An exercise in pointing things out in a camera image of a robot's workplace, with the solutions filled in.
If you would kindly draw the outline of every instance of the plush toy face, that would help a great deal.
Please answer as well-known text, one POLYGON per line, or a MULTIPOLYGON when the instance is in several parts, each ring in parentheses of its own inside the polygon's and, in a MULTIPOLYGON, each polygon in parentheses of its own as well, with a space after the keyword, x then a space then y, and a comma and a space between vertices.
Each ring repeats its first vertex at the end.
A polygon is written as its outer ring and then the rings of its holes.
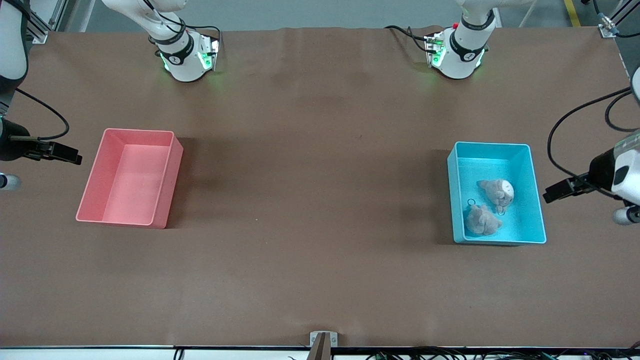
POLYGON ((513 201, 515 192, 513 186, 509 181, 498 180, 482 180, 478 182, 489 201, 495 205, 495 210, 498 214, 503 214, 507 211, 507 206, 513 201))
POLYGON ((476 235, 493 235, 502 226, 502 221, 495 217, 486 207, 482 205, 471 205, 471 211, 465 220, 465 225, 469 231, 476 235))

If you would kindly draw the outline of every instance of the plush keychain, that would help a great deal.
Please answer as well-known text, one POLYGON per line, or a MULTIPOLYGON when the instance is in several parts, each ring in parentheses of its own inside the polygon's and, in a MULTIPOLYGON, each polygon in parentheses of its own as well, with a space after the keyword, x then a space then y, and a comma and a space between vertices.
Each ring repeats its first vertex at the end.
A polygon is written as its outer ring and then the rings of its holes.
POLYGON ((478 208, 477 205, 473 204, 465 225, 474 234, 492 235, 502 226, 502 221, 495 217, 486 205, 478 208))
POLYGON ((495 211, 503 215, 507 211, 507 206, 513 201, 513 186, 504 179, 478 181, 489 200, 495 205, 495 211))

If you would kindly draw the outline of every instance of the light blue plastic container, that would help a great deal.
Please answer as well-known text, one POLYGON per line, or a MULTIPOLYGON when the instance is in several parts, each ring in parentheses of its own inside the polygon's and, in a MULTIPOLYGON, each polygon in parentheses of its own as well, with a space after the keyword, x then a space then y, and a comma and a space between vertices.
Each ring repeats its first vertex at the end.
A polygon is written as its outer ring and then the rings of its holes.
POLYGON ((447 166, 453 239, 456 243, 526 245, 547 242, 528 145, 457 142, 447 158, 447 166), (505 179, 513 185, 515 196, 504 215, 496 214, 495 206, 477 184, 480 180, 496 179, 505 179), (486 204, 502 220, 503 225, 495 234, 476 235, 465 227, 470 199, 478 206, 486 204))

